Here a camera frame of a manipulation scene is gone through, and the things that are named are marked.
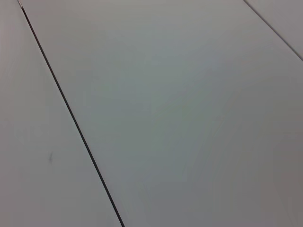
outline gray surface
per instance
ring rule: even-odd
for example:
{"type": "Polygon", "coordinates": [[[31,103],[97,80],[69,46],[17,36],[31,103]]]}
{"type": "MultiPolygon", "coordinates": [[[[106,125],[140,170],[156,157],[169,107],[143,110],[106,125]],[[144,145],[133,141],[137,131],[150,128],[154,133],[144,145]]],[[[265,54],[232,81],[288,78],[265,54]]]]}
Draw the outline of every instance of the gray surface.
{"type": "Polygon", "coordinates": [[[243,1],[23,5],[127,227],[302,225],[303,64],[243,1]]]}
{"type": "Polygon", "coordinates": [[[120,226],[16,0],[0,1],[0,226],[120,226]]]}
{"type": "Polygon", "coordinates": [[[302,0],[247,0],[303,56],[302,0]]]}

